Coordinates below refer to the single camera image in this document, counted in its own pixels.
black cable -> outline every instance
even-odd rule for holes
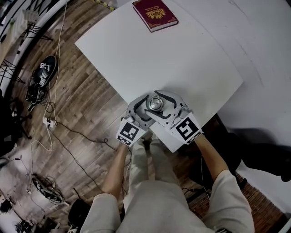
[[[88,173],[85,171],[85,169],[79,164],[79,162],[76,160],[76,158],[73,156],[73,154],[64,146],[64,144],[60,141],[60,139],[49,129],[49,131],[52,133],[52,135],[55,136],[55,138],[60,142],[60,144],[63,146],[63,148],[69,152],[69,154],[73,157],[74,161],[79,165],[79,167],[85,172],[85,174],[87,175],[87,177],[89,177],[94,183],[95,185],[97,186],[97,188],[100,189],[100,191],[102,192],[101,188],[98,186],[98,184],[95,182],[95,180],[88,175]]]
[[[65,202],[65,201],[64,201],[64,197],[63,197],[61,191],[58,190],[58,189],[56,189],[55,187],[53,187],[53,182],[51,182],[51,181],[48,179],[48,177],[46,177],[44,181],[43,181],[40,177],[38,177],[38,180],[39,180],[39,182],[41,182],[42,185],[45,186],[46,188],[48,188],[48,187],[51,186],[51,188],[49,189],[49,191],[51,192],[51,195],[52,195],[52,192],[54,192],[54,193],[53,193],[54,196],[55,196],[55,197],[60,197],[60,199],[61,199],[61,202],[55,202],[54,200],[52,200],[51,195],[50,195],[50,196],[44,195],[43,192],[39,189],[39,187],[38,187],[37,185],[35,185],[37,191],[39,191],[42,195],[44,195],[44,197],[45,197],[46,199],[48,199],[50,203],[52,203],[52,204],[54,204],[54,205],[62,205],[62,204]]]
[[[49,105],[51,110],[49,111],[49,108],[46,109],[47,113],[53,113],[54,109],[55,109],[55,103],[54,102],[48,102],[46,100],[44,100],[45,104],[41,103],[42,106],[45,106],[45,109],[47,108],[47,106]]]
[[[60,190],[57,190],[55,188],[56,187],[56,183],[55,183],[55,180],[54,180],[53,177],[51,177],[51,176],[46,177],[45,178],[45,183],[46,183],[46,185],[48,184],[47,187],[51,186],[54,190],[56,190],[57,192],[61,193]]]
[[[73,188],[73,189],[76,192],[76,194],[78,195],[78,198],[82,200],[82,198],[80,198],[80,195],[78,194],[77,190],[75,188]]]
[[[131,154],[130,154],[130,157],[129,157],[129,162],[128,162],[128,164],[124,165],[124,167],[127,167],[130,163],[131,163]]]
[[[66,125],[64,125],[63,123],[61,123],[61,122],[55,122],[55,125],[57,125],[57,124],[60,124],[60,125],[62,125],[63,127],[65,127],[67,130],[69,130],[69,131],[71,131],[71,132],[74,132],[74,133],[78,133],[78,134],[80,134],[80,135],[82,135],[84,138],[86,138],[87,140],[89,140],[89,141],[91,141],[91,142],[95,142],[95,143],[104,143],[104,144],[106,144],[108,147],[110,147],[112,150],[114,150],[114,151],[117,151],[117,149],[116,148],[114,148],[114,147],[112,147],[112,146],[110,146],[109,144],[108,144],[108,139],[107,138],[104,138],[104,141],[102,142],[102,141],[95,141],[95,140],[92,140],[92,139],[90,139],[90,138],[88,138],[87,136],[85,136],[83,133],[81,133],[81,132],[78,132],[78,131],[75,131],[75,130],[72,130],[72,129],[70,129],[68,126],[66,126]]]
[[[184,188],[182,188],[182,190],[183,189],[186,189],[187,190],[186,192],[184,192],[184,195],[186,193],[188,193],[188,192],[198,192],[198,191],[200,191],[200,189],[198,189],[198,188],[188,189],[188,188],[184,187]]]

forearm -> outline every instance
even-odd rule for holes
[[[204,135],[198,136],[195,142],[202,153],[213,181],[215,181],[222,171],[228,170],[226,162]]]
[[[127,145],[121,143],[115,159],[107,173],[102,186],[102,192],[112,194],[118,200],[122,188],[122,179],[124,171],[125,157],[127,154]]]

power strip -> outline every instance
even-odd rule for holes
[[[42,119],[42,123],[44,123],[45,125],[47,125],[50,128],[55,127],[55,120],[52,120],[50,118],[44,117]]]

red book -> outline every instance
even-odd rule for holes
[[[176,25],[177,18],[162,0],[138,0],[132,3],[151,32]]]

floor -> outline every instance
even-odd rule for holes
[[[12,96],[18,96],[23,101],[25,109],[28,107],[28,103],[24,100],[27,82],[33,70],[48,55],[56,53],[63,13],[61,11],[56,16],[55,22],[47,31],[47,35],[54,40],[52,42],[40,40],[26,58],[20,73],[20,78],[26,81],[26,84],[15,83],[13,88]],[[55,106],[57,121],[82,132],[93,140],[103,141],[107,138],[108,143],[116,148],[118,142],[115,134],[120,118],[127,109],[127,104],[75,46],[75,42],[82,34],[109,13],[111,13],[110,10],[90,0],[72,0],[68,5],[61,37],[59,79],[57,85],[51,89],[51,101],[54,101],[55,87],[57,87]],[[33,139],[31,141],[19,140],[18,148],[8,154],[10,159],[22,156],[23,163],[10,162],[0,171],[0,190],[16,202],[15,211],[22,218],[39,222],[45,215],[66,225],[70,207],[50,203],[38,193],[34,186],[30,185],[27,174],[32,171],[42,177],[52,177],[68,203],[73,203],[78,198],[73,188],[88,203],[91,203],[100,191],[53,135],[51,135],[51,152],[45,150],[37,142],[31,145],[34,140],[38,140],[46,148],[51,149],[48,131],[42,123],[44,112],[44,106],[37,106],[32,112],[32,120],[25,123],[25,129]],[[105,144],[90,142],[83,136],[68,131],[60,124],[52,131],[95,182],[101,185],[114,157],[114,150]],[[194,162],[192,157],[170,152],[167,154],[181,186],[198,187],[188,178],[189,169]],[[154,170],[151,160],[149,160],[149,166],[150,177],[153,178]],[[31,195],[27,194],[27,188],[32,190]],[[128,177],[124,184],[124,189],[127,190],[127,188]],[[249,184],[244,194],[254,204],[252,205],[254,221],[259,222],[256,232],[267,232],[278,217],[283,215],[282,212]],[[120,207],[122,206],[121,196],[122,193],[120,193]],[[201,195],[190,203],[190,208],[203,215],[207,210],[207,205],[206,196]],[[274,213],[276,213],[276,218],[270,218]]]

